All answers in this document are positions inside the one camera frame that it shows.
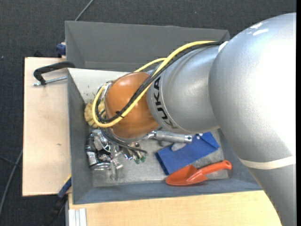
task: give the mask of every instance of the metal clamp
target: metal clamp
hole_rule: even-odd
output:
[[[53,83],[53,82],[56,82],[56,81],[65,80],[67,78],[67,76],[63,76],[63,77],[59,77],[59,78],[51,79],[51,80],[47,80],[47,81],[42,77],[42,74],[44,74],[44,73],[52,72],[52,71],[55,71],[55,70],[60,70],[60,69],[63,69],[63,68],[75,68],[75,65],[72,62],[63,61],[63,62],[59,62],[57,64],[47,65],[45,67],[41,67],[41,68],[36,69],[33,72],[33,76],[39,82],[34,83],[33,85],[34,86],[46,85],[46,84]]]

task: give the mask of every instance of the yellow cable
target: yellow cable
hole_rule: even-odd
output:
[[[158,58],[158,59],[155,59],[155,60],[149,62],[148,64],[142,66],[141,68],[135,70],[134,72],[140,72],[141,70],[144,70],[144,69],[147,68],[148,66],[151,66],[152,64],[154,64],[154,63],[156,63],[156,62],[163,61],[163,60],[166,60],[166,58]]]
[[[181,53],[183,50],[192,47],[192,46],[196,46],[196,45],[201,45],[201,44],[206,44],[206,43],[211,43],[213,41],[197,41],[197,42],[192,42],[192,43],[188,43],[185,44],[179,48],[177,48],[174,52],[172,52],[166,59],[164,59],[164,61],[162,62],[162,64],[158,67],[158,69],[155,71],[155,73],[153,74],[152,77],[154,77],[165,65],[168,64],[169,61],[172,60],[172,58],[174,56],[176,56],[178,53]],[[120,117],[114,119],[113,121],[109,122],[109,123],[100,123],[97,118],[96,118],[96,113],[95,113],[95,108],[96,108],[96,102],[99,98],[99,96],[101,95],[102,91],[103,91],[103,87],[100,88],[100,90],[98,91],[98,93],[96,94],[95,100],[93,102],[93,106],[92,106],[92,115],[93,115],[93,119],[95,121],[95,123],[99,126],[99,127],[103,127],[103,128],[107,128],[107,127],[111,127],[113,125],[115,125],[116,123],[118,123],[119,121],[121,121],[131,110],[132,108],[138,103],[138,101],[142,98],[142,96],[146,93],[146,91],[148,90],[148,88],[151,86],[151,84],[144,89],[144,91],[141,92],[141,94],[132,102],[132,104],[121,114]]]

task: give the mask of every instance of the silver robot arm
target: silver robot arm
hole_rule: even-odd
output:
[[[175,133],[221,128],[284,226],[296,225],[296,13],[194,50],[147,92],[158,124]]]

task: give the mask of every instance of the beige object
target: beige object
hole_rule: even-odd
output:
[[[125,202],[72,204],[87,209],[88,226],[281,226],[263,191]]]
[[[67,80],[33,86],[35,69],[63,61],[25,58],[24,154],[22,195],[56,194],[71,173],[68,139]],[[46,80],[65,76],[66,69],[46,73]]]

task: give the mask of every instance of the black clamp handle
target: black clamp handle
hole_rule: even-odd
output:
[[[55,70],[60,70],[63,68],[75,68],[75,65],[74,63],[69,61],[63,61],[53,65],[47,65],[45,67],[36,69],[33,72],[33,76],[41,83],[41,85],[46,85],[46,80],[43,78],[42,74],[52,72]]]

